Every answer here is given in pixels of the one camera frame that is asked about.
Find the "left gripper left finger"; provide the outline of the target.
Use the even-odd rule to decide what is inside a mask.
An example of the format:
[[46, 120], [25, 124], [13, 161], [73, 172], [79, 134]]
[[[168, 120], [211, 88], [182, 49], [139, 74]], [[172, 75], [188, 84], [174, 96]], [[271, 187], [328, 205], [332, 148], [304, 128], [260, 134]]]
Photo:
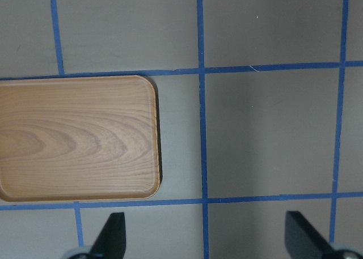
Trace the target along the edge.
[[125, 254], [125, 215], [112, 213], [90, 249], [92, 258], [122, 259]]

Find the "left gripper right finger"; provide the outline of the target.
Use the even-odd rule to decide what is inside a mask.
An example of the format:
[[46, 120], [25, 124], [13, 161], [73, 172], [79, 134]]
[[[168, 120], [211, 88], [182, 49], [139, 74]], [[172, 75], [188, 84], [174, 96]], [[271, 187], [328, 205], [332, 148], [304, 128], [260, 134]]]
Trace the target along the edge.
[[299, 211], [285, 214], [285, 248], [294, 259], [329, 258], [333, 247]]

